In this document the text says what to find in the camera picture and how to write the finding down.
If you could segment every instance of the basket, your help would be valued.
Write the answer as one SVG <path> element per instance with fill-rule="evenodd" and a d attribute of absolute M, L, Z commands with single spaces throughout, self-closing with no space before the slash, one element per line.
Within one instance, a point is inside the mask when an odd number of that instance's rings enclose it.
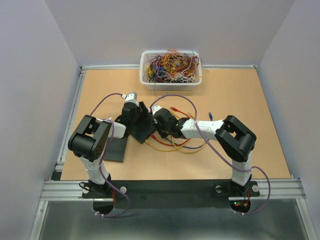
<path fill-rule="evenodd" d="M 176 90 L 176 91 L 191 91 L 194 90 L 195 87 L 202 82 L 202 69 L 201 69 L 201 60 L 199 59 L 199 65 L 196 69 L 196 75 L 193 82 L 190 83 L 164 83 L 164 82 L 145 82 L 144 75 L 147 70 L 148 64 L 147 55 L 149 59 L 153 59 L 157 55 L 165 55 L 167 50 L 153 50 L 153 51 L 145 51 L 141 55 L 140 60 L 140 82 L 145 85 L 148 90 Z M 182 54 L 187 54 L 190 57 L 199 56 L 199 54 L 195 51 L 179 51 Z"/>

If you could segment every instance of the gray wall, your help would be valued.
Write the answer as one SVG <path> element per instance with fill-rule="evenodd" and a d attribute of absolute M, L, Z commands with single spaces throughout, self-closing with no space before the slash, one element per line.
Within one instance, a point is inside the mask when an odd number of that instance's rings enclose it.
<path fill-rule="evenodd" d="M 258 64 L 294 0 L 46 0 L 81 66 L 187 49 L 205 64 Z"/>
<path fill-rule="evenodd" d="M 290 171 L 320 236 L 320 1 L 296 0 L 258 66 Z"/>
<path fill-rule="evenodd" d="M 0 239 L 29 238 L 78 69 L 44 0 L 1 1 Z"/>

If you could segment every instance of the wooden table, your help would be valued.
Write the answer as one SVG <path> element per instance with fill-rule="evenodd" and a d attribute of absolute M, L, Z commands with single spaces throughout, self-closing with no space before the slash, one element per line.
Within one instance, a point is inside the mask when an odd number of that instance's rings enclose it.
<path fill-rule="evenodd" d="M 267 102 L 255 69 L 209 69 L 203 71 L 202 84 L 193 91 L 155 91 L 157 96 L 166 93 L 183 94 L 190 98 L 198 110 L 198 120 L 214 120 L 234 115 L 257 136 L 252 165 L 261 167 L 269 178 L 290 178 L 287 163 L 271 118 Z M 146 90 L 139 81 L 138 69 L 87 70 L 72 131 L 85 114 L 90 114 L 99 101 L 110 93 L 136 92 L 138 101 L 148 107 L 155 99 L 154 92 Z M 94 117 L 115 119 L 122 110 L 124 100 L 120 96 L 106 99 L 94 113 Z M 193 113 L 192 106 L 179 97 L 161 99 L 161 107 L 176 107 Z M 149 141 L 161 149 L 170 149 Z M 189 146 L 198 146 L 201 139 L 192 139 Z M 216 141 L 211 141 L 220 153 L 227 155 Z M 113 180 L 196 180 L 230 179 L 232 170 L 209 146 L 195 154 L 178 151 L 156 151 L 146 143 L 140 144 L 131 136 L 128 139 L 124 162 L 105 161 L 104 165 Z M 264 176 L 258 170 L 252 172 L 254 179 Z M 83 163 L 67 152 L 61 180 L 87 180 Z"/>

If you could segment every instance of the white wall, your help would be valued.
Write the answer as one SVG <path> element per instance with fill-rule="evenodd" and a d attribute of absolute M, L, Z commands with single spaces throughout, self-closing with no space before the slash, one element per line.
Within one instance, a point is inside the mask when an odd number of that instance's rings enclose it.
<path fill-rule="evenodd" d="M 205 64 L 258 64 L 294 0 L 46 0 L 81 66 L 188 49 Z"/>
<path fill-rule="evenodd" d="M 29 238 L 78 77 L 44 0 L 1 1 L 0 239 Z"/>
<path fill-rule="evenodd" d="M 296 0 L 258 66 L 290 171 L 320 236 L 320 1 Z"/>

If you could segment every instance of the gray floor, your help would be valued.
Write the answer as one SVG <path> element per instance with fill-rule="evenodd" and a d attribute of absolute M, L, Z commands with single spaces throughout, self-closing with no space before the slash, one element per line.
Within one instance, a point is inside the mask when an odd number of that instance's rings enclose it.
<path fill-rule="evenodd" d="M 263 200 L 252 201 L 252 207 Z M 127 217 L 101 218 L 91 202 L 50 202 L 42 240 L 304 240 L 308 239 L 295 199 L 270 200 L 251 216 L 230 209 L 139 209 Z"/>

